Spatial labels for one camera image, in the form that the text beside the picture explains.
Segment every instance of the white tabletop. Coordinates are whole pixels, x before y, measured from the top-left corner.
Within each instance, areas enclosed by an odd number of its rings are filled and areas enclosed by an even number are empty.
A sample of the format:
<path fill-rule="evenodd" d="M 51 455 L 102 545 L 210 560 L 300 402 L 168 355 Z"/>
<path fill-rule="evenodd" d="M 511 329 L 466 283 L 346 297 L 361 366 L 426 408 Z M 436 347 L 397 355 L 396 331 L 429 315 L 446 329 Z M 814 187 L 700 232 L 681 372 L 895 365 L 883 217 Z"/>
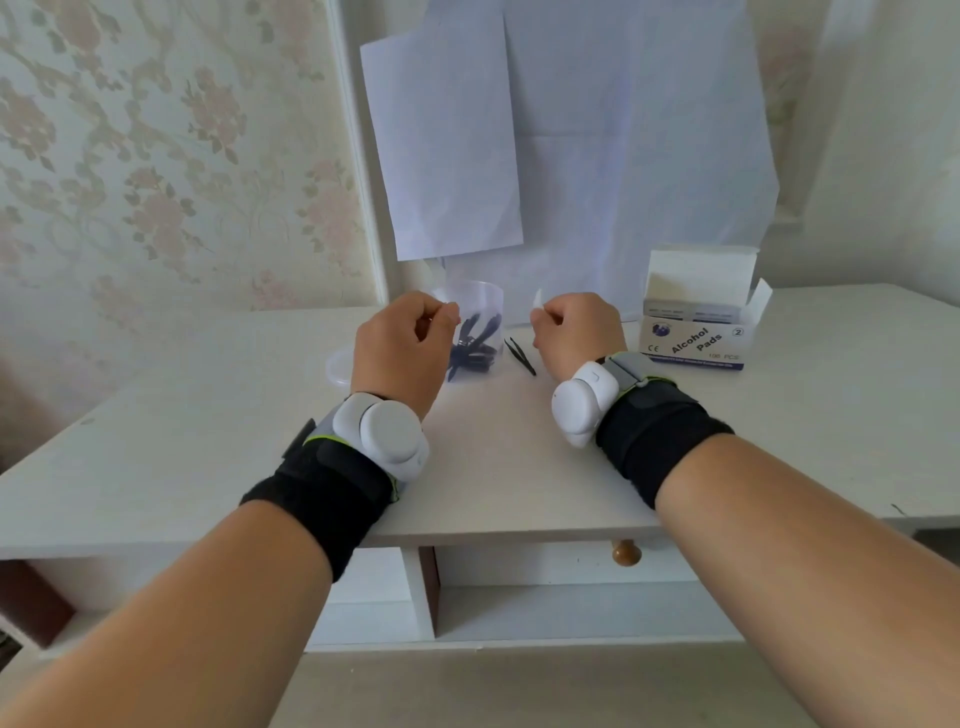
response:
<path fill-rule="evenodd" d="M 370 308 L 227 317 L 0 476 L 0 558 L 196 541 L 344 395 L 326 357 Z M 636 344 L 637 324 L 628 324 Z M 597 448 L 567 445 L 531 332 L 444 386 L 431 459 L 369 546 L 627 537 L 655 514 Z M 746 371 L 668 367 L 738 434 L 869 512 L 960 523 L 960 310 L 890 285 L 777 291 Z"/>

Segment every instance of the hand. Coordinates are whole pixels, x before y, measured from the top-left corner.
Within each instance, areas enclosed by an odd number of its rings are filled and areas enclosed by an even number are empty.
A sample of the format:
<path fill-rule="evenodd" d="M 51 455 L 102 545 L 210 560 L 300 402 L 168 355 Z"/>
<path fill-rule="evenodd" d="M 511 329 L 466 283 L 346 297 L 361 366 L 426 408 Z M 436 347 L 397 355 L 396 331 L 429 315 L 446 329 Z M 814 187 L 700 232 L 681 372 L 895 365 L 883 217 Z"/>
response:
<path fill-rule="evenodd" d="M 350 393 L 401 401 L 423 420 L 444 383 L 460 307 L 405 293 L 357 329 Z"/>
<path fill-rule="evenodd" d="M 547 371 L 567 381 L 584 364 L 627 350 L 620 313 L 595 293 L 566 293 L 530 312 L 534 347 Z"/>

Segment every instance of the brown panel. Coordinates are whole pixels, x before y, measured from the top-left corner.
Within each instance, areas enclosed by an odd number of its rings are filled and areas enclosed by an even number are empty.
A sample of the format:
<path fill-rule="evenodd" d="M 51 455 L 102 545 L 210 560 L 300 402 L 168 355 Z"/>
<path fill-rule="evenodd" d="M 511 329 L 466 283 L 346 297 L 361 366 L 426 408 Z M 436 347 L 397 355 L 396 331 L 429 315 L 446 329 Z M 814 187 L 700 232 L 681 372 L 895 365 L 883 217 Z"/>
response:
<path fill-rule="evenodd" d="M 432 546 L 421 546 L 420 568 L 423 571 L 423 587 L 426 590 L 426 603 L 430 607 L 430 621 L 433 631 L 437 631 L 437 615 L 440 613 L 440 572 L 437 570 L 437 552 Z"/>
<path fill-rule="evenodd" d="M 49 647 L 76 610 L 25 561 L 0 561 L 0 614 Z"/>

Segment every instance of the person's left hand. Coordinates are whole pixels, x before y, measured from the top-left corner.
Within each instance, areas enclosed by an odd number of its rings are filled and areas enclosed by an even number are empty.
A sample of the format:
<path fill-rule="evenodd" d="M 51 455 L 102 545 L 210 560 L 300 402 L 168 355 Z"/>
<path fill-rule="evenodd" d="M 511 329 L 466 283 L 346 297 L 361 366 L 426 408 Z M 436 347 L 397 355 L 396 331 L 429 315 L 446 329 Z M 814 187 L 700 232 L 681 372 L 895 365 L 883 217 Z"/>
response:
<path fill-rule="evenodd" d="M 401 401 L 423 420 L 444 383 L 460 307 L 405 293 L 357 329 L 350 393 Z"/>

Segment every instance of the forearm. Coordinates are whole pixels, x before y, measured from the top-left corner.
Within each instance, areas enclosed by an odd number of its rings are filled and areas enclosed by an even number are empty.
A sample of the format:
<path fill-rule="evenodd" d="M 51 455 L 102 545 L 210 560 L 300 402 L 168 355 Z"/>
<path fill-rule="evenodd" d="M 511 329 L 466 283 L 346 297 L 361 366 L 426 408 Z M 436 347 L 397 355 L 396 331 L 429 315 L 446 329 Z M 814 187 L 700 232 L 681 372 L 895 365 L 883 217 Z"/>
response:
<path fill-rule="evenodd" d="M 761 449 L 718 435 L 657 511 L 743 635 L 827 726 L 953 725 L 960 570 Z"/>
<path fill-rule="evenodd" d="M 265 726 L 330 582 L 310 533 L 248 503 L 53 664 L 0 726 Z"/>

